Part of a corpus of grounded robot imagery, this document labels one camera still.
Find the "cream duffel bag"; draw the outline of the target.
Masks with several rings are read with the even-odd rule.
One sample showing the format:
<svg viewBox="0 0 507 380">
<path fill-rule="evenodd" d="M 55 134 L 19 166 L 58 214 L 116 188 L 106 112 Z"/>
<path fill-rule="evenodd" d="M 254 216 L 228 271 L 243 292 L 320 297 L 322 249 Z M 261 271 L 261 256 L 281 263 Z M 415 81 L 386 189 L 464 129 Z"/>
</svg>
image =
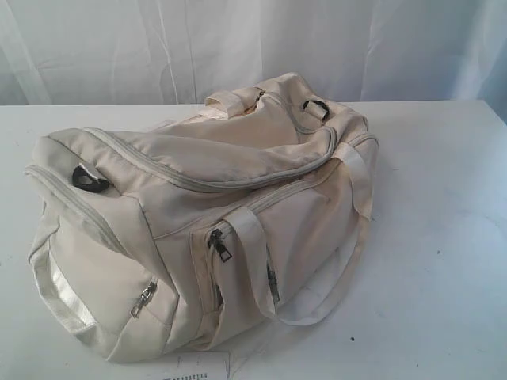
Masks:
<svg viewBox="0 0 507 380">
<path fill-rule="evenodd" d="M 317 324 L 364 249 L 378 149 L 364 116 L 293 73 L 148 132 L 52 132 L 25 170 L 37 290 L 116 363 Z"/>
</svg>

